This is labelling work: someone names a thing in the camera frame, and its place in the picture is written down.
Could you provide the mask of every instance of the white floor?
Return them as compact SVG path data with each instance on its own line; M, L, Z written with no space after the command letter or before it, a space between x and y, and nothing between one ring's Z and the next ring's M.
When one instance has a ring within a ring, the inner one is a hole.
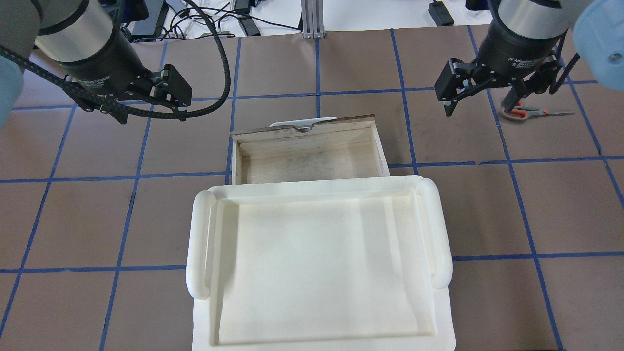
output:
M202 7L223 7L228 0L195 0ZM325 0L323 16L327 31L365 31L405 27L433 27L436 24L428 13L430 0ZM455 25L488 24L492 20L489 11L468 11L465 0L445 0ZM173 11L165 21L168 27ZM301 0L264 0L251 10L251 15L267 21L296 27L301 16ZM262 35L288 34L292 29L276 27L255 21ZM183 22L180 27L191 37L200 36L208 29L204 26ZM222 29L236 36L244 36L238 21L228 17Z

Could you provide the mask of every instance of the white plastic tray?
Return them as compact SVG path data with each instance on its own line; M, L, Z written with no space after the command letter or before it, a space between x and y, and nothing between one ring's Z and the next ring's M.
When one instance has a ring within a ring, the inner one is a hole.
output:
M212 187L193 204L194 350L454 350L439 194L418 175Z

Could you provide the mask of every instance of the blue tape grid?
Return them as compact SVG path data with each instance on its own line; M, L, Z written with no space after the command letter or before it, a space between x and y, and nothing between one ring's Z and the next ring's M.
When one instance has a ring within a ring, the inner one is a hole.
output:
M474 41L474 36L472 34L472 29L470 28L470 26L467 26L467 30L471 39L471 43L473 45L473 49L477 50L476 47L476 43ZM230 131L233 130L234 127L234 123L235 123L235 107L236 107L236 100L239 99L266 99L266 98L280 98L280 97L300 97L300 96L316 96L316 116L320 117L321 116L321 96L325 96L325 95L343 95L343 94L377 94L377 93L386 93L386 92L400 92L402 95L402 101L403 101L403 109L404 109L404 115L405 115L405 119L406 119L406 129L407 129L407 134L409 137L409 147L410 147L410 152L411 152L411 156L412 156L412 163L411 164L391 164L389 165L390 168L400 168L400 167L411 167L414 169L414 173L417 174L417 168L418 167L436 167L436 166L440 166L440 167L444 167L444 166L476 166L476 165L481 165L481 164L507 164L510 170L510 174L512 176L512 181L514 183L514 189L516 192L516 196L519 202L519 206L520 206L520 210L522 213L522 218L525 224L525 229L527 231L527 238L529 239L529 243L530 243L530 247L531 247L531 254L521 254L521 255L483 255L483 256L456 256L453 257L453 261L456 262L463 262L463 261L475 261L475 260L510 260L510 259L532 259L535 262L535 266L536 266L536 270L538 273L538 277L540 280L540 285L542 287L542 293L544 295L544 299L545 299L545 303L547 306L547 310L548 310L548 316L550 319L550 323L551 326L553 328L553 335L555 337L555 341L557 342L557 347L559 349L563 349L562 346L562 342L561 339L559 337L558 331L557 331L557 325L553 316L553 312L552 312L552 308L550 306L550 302L549 302L549 298L548 298L548 292L546 289L546 284L544 282L544 277L540 268L540 263L539 260L540 259L552 259L552 258L566 258L566 257L609 257L609 256L624 256L624 251L612 251L612 252L572 252L572 253L551 253L551 254L538 254L537 251L535 250L535 245L533 243L532 240L532 236L531 236L531 232L530 232L530 227L529 227L529 222L525 213L525 209L524 209L524 205L522 203L522 196L520 195L520 189L519 186L517 184L517 180L515 178L515 173L514 173L514 169L513 169L513 165L514 164L521 164L521 163L537 163L537 162L578 162L578 161L603 161L604 165L607 169L608 175L612 181L613 187L618 195L618 198L620 200L620 203L622 205L622 207L624 208L624 197L622 196L622 192L620 190L620 188L618 187L618 184L615 180L615 176L613 175L613 172L608 164L608 160L622 160L624 159L624 156L604 156L602 155L602 150L600 148L600 144L598 142L598 139L593 131L593 127L587 117L587 114L585 113L585 109L583 107L583 104L580 100L580 98L578 97L578 94L576 92L575 89L575 85L579 85L579 84L597 84L597 81L573 81L570 77L568 77L567 81L564 83L566 85L569 85L572 93L576 99L576 102L580 108L580 111L582 113L582 116L585 120L585 123L587 125L587 128L590 132L590 134L592 135L592 139L596 145L596 148L598 150L598 154L599 156L597 157L578 157L578 158L560 158L560 159L516 159L513 160L509 157L509 152L507 150L507 145L505 143L504 140L504 135L502 133L502 128L500 126L499 120L498 120L498 116L495 110L495 106L494 106L494 102L492 100L492 96L490 94L490 92L487 92L488 98L489 98L489 102L490 102L490 106L492 108L492 113L494 115L494 119L495 122L497 124L497 127L499 128L499 133L502 139L502 143L503 143L503 147L504 147L504 151L505 151L505 160L492 160L492 161L485 161L485 162L480 162L480 163L476 163L476 162L427 162L427 163L417 163L416 160L416 153L414 150L414 143L413 143L413 138L412 138L412 133L411 133L411 124L409 122L409 111L407 108L407 99L406 99L406 92L408 91L431 91L434 90L433 87L406 87L405 83L404 83L404 78L403 78L403 74L402 74L402 66L401 66L401 58L399 55L399 49L397 46L397 42L396 42L396 37L395 37L395 33L394 30L391 30L391 37L392 37L392 44L394 46L394 53L395 53L395 57L396 57L396 63L397 63L397 70L398 70L398 74L399 74L399 81L401 83L401 88L400 89L371 89L371 90L360 90L360 91L326 91L323 92L321 91L321 66L320 66L320 55L319 55L319 39L315 40L315 55L316 55L316 92L309 92L309 93L297 93L297 94L269 94L269 95L255 95L255 96L238 96L237 95L237 86L238 86L238 70L239 70L239 66L240 66L240 52L241 52L241 39L238 38L238 49L237 49L237 53L236 53L236 69L235 69L235 78L234 78L234 84L233 84L233 94L232 96L228 97L228 100L232 101L232 114L231 114L231 118L230 118ZM165 58L165 53L167 50L167 44L165 43L163 46L163 53L162 53L162 57L161 57L161 65L164 63L164 58ZM218 98L216 97L210 97L210 98L199 98L199 99L193 99L193 101L215 101ZM131 102L131 104L145 104L144 102ZM145 134L144 134L144 140L143 140L143 144L142 144L142 148L141 148L141 153L140 153L140 157L139 157L139 164L137 165L137 173L135 175L121 175L121 176L115 176L115 177L75 177L75 178L56 178L54 177L54 173L56 171L56 167L58 165L59 159L61 157L61 153L62 153L62 149L67 137L67 133L69 132L69 127L70 124L72 122L72 119L74 117L74 113L76 111L77 106L76 105L59 105L59 106L36 106L36 107L16 107L14 109L12 109L13 111L30 111L30 110L39 110L39 109L72 109L71 110L71 114L68 118L67 121L67 125L64 131L64 134L62 136L61 139L61 143L59 145L59 150L57 151L57 155L54 161L54 165L52 166L52 170L50 173L50 176L48 178L42 178L42 179L6 179L6 180L0 180L0 184L10 184L10 183L30 183L30 182L45 182L46 184L46 190L44 191L44 195L42 197L41 200L41 204L39 206L39 210L37 211L37 215L34 221L34 225L33 228L31 230L31 234L29 237L29 241L28 244L26 246L26 251L24 253L24 256L22 258L22 262L21 262L21 266L18 269L0 269L0 274L16 274L16 280L15 283L13 285L12 291L11 291L11 295L9 297L9 302L7 303L7 307L5 309L4 315L2 317L2 324L0 325L0 337L2 337L2 333L4 332L4 328L6 326L6 322L7 322L7 318L9 316L10 313L10 309L11 309L11 305L13 303L13 300L15 298L15 294L17 292L17 287L19 285L19 281L21 279L22 274L30 274L30 273L53 273L53 272L115 272L115 277L114 277L114 283L111 289L111 295L110 295L110 300L109 300L109 305L107 308L107 315L106 315L106 319L105 319L105 325L104 325L104 329L102 331L102 338L100 341L100 350L104 349L104 345L105 345L105 340L106 340L106 335L107 335L107 329L108 329L108 325L110 322L110 315L112 312L112 306L114 304L114 296L115 296L115 291L116 291L116 287L117 287L117 282L119 280L119 272L121 271L136 271L136 270L182 270L185 269L185 265L148 265L148 266L122 266L122 258L123 258L123 254L124 254L124 248L125 248L125 240L127 238L127 231L129 228L129 223L130 223L130 218L132 215L132 208L134 205L134 199L135 199L135 195L136 195L136 191L138 188L138 183L139 183L139 179L143 179L143 178L161 178L161 177L187 177L187 176L226 176L226 184L229 184L230 182L230 174L231 174L231 164L230 164L230 160L231 160L231 155L232 155L232 140L230 138L230 140L228 141L228 159L227 159L227 166L226 166L226 170L225 171L220 171L220 172L189 172L189 173L169 173L169 174L140 174L140 168L142 165L142 161L143 161L143 156L144 156L144 152L145 152L145 146L147 143L147 138L148 138L148 134L149 134L149 127L150 127L150 120L148 120L147 125L145 127ZM132 196L131 196L131 200L129 203L129 208L128 208L128 213L127 213L127 217L126 217L126 222L125 222L125 227L124 227L124 234L122 237L122 243L120 245L120 250L119 250L119 256L118 256L118 260L117 260L117 265L114 267L58 267L58 268L25 268L25 264L26 264L26 260L28 257L28 253L30 251L31 245L32 245L32 241L34 239L35 233L36 233L36 229L39 223L39 219L41 218L41 212L42 209L44 207L46 198L47 198L47 194L49 192L50 186L53 182L72 182L72 181L108 181L108 180L129 180L129 179L134 179L135 180L135 184L133 187L133 191L132 191Z
M396 44L396 35L394 34L394 28L390 29L390 35L392 37L392 46L394 48L394 57L396 58L396 67L399 72L399 82L401 83L401 98L403 99L403 114L405 115L405 126L407 128L407 139L409 141L409 152L412 156L412 167L414 168L414 174L418 174L418 163L416 161L416 151L414 151L414 139L412 138L412 125L409 122L409 109L407 108L407 96L405 92L405 80L403 79L403 68L401 66L401 57L399 55L399 47Z
M232 87L232 114L230 115L230 137L228 138L228 159L225 166L225 185L230 184L230 175L232 173L232 132L234 131L234 123L236 120L236 97L238 94L238 69L240 67L240 48L242 39L238 38L236 48L236 66L234 69L234 85Z

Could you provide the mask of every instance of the black cable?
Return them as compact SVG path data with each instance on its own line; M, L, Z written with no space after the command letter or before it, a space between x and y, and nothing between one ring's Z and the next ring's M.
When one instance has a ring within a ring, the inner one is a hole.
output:
M239 21L240 21L241 19L244 19L244 18L252 18L252 19L255 19L255 20L257 20L257 21L260 21L260 22L263 22L263 23L266 23L266 24L270 24L270 25L272 25L272 26L278 26L278 27L283 27L283 28L288 28L288 29L294 29L295 31L298 31L298 32L300 32L300 31L301 31L301 30L300 30L299 28L297 28L297 27L287 26L286 24L280 24L280 23L270 22L270 21L267 21L266 19L258 18L258 17L256 17L256 16L252 16L252 15L249 15L249 14L246 14L246 15L241 15L240 17L238 17L238 16L236 16L237 14L239 14L238 12L236 12L236 11L230 11L230 10L225 10L225 6L223 6L223 7L222 7L222 8L220 8L220 9L219 9L219 8L216 8L216 7L200 7L200 9L202 9L202 10L209 10L209 11L216 11L216 13L219 13L219 12L225 12L225 15L223 15L223 16L221 16L221 17L219 17L219 18L216 20L216 22L217 22L217 23L220 23L220 21L221 21L221 20L223 20L223 19L224 19L224 18L226 18L226 17L236 17ZM180 11L176 12L176 15L174 15L174 17L172 18L172 21L170 22L170 24L173 24L173 19L175 19L175 17L179 16L179 13L180 13L180 12L184 12L184 11L186 11L186 10L180 10Z
M162 36L163 36L163 37L167 37L169 34L171 34L171 32L172 32L172 31L175 33L175 35L176 35L176 36L178 36L178 33L177 33L176 29L179 29L179 30L180 30L180 32L184 33L184 31L182 30L182 28L180 28L180 23L182 23L182 22L186 21L187 19L188 19L188 17L185 17L185 18L182 18L181 20L177 21L175 24L172 24L172 25L170 26L170 28L169 28L169 29L167 29L167 30L166 30L166 31L162 34Z
M223 15L223 16L221 16L221 18L219 18L219 20L217 21L217 28L219 28L219 30L221 30L221 21L222 21L224 18L227 18L227 17L234 17L235 19L237 19L237 20L238 20L238 22L240 22L240 20L241 20L241 18L240 18L240 17L238 17L238 16L237 16L237 15L235 15L235 14L231 14L231 13L224 14L224 15Z
M219 55L221 56L221 60L223 62L223 73L225 75L225 84L224 84L225 86L223 88L223 94L221 94L219 99L215 101L214 104L203 109L199 109L199 110L191 111L191 112L187 112L187 111L155 112L155 111L137 109L134 107L120 104L113 99L108 99L104 96L94 94L90 91L85 90L84 88L80 86L74 85L71 82L67 82L64 79L61 79L60 77L57 77L53 73L45 70L41 66L34 64L28 59L17 54L16 52L3 46L2 44L0 44L0 55L6 57L10 61L17 64L18 66L25 68L33 72L34 74L37 74L38 76L49 81L50 83L63 88L63 90L70 92L71 94L75 94L83 99L87 99L89 101L100 104L102 106L102 109L106 111L118 111L118 112L133 114L136 116L150 117L154 119L186 119L186 118L192 118L192 117L197 117L197 116L203 116L205 114L214 112L219 107L221 107L221 105L223 105L223 103L226 101L230 93L230 84L231 84L230 66L228 65L228 59L225 55L225 50L223 49L223 44L221 43L221 39L219 38L219 35L217 34L217 29L215 25L210 21L210 18L209 18L210 16L206 14L205 12L203 12L199 8L199 6L197 6L192 0L184 0L184 1L186 1L189 5L191 5L191 7L193 7L193 9L196 10L200 14L202 19L206 22L206 24L208 24L208 28L210 32L212 33L212 36L217 44L217 49L219 51Z
M548 90L549 94L555 94L557 92L557 90L559 90L559 87L561 87L561 85L563 84L563 81L568 77L568 75L570 74L570 71L572 70L574 65L577 64L577 61L580 58L581 57L578 54L578 52L576 54L574 54L574 56L572 57L572 59L570 60L568 65L565 66L565 69L563 70L563 73L561 73L561 77L559 77L559 80L557 81L557 83L555 83L555 85L553 85L553 86L550 86L550 89Z
M223 6L222 6L222 7L221 7L221 8L220 8L217 12L213 13L212 15L214 16L214 15L216 15L216 14L220 13L220 12L226 12L226 11L228 11L228 10L226 10L225 8L226 8L226 7L228 7L228 5L229 5L229 4L230 4L229 2L228 2L228 3L226 3L226 4L225 4L225 5L223 5ZM206 25L205 23L202 23L202 22L200 22L200 21L198 21L198 20L193 20L193 22L195 22L195 23L199 23L199 24L203 24L204 26Z
M175 34L175 37L181 37L182 39L185 39L184 31L179 26L173 27L173 33Z
M212 14L212 15L210 15L210 16L216 15L216 14L218 14L219 12L223 11L223 10L224 10L224 9L225 9L228 5L229 5L229 3L228 3L228 4L225 4L223 7L221 7L221 9L218 9L218 10L217 10L214 14ZM165 35L167 35L168 33L171 33L171 30L172 30L172 29L174 29L174 27L175 27L175 26L179 26L179 24L180 24L180 23L182 23L182 22L184 22L185 20L190 19L190 18L192 18L192 19L193 19L193 22L206 26L206 24L205 24L205 23L202 23L202 22L200 22L200 21L198 21L198 20L196 20L196 19L195 19L195 18L199 18L199 19L201 19L201 16L199 16L198 14L194 14L194 15L191 15L191 14L190 14L190 11L191 11L191 10L192 10L192 9L189 9L189 8L184 8L184 9L179 10L179 11L177 11L176 13L174 13L174 14L173 14L173 17L171 17L171 21L169 21L169 30L167 30L167 29L165 29L165 28L163 27L163 28L166 30ZM180 17L180 19L181 19L181 20L180 20L180 21L178 21L178 22L176 22L176 24L173 24L173 21L175 20L175 18L176 18L176 17Z
M219 33L219 36L223 37L236 37L236 34L234 33ZM212 37L212 34L204 34L202 36L198 36L198 37L192 37L192 38L187 38L187 39L182 39L181 37L143 37L141 39L137 39L134 42L152 42L152 41L163 41L163 40L197 40L197 39L203 39L205 37Z
M119 30L125 36L125 38L128 39L129 42L132 42L132 33L130 32L130 29L128 29L128 27L122 26Z

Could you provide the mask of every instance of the black power adapter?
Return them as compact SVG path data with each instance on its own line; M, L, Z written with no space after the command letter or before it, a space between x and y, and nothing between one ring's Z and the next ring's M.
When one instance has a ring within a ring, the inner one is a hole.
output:
M256 26L251 17L239 17L238 23L240 24L241 29L243 29L243 32L245 32L246 36L254 37L261 35L258 26Z
M435 1L429 4L429 14L438 27L452 26L455 20L446 9L442 1Z

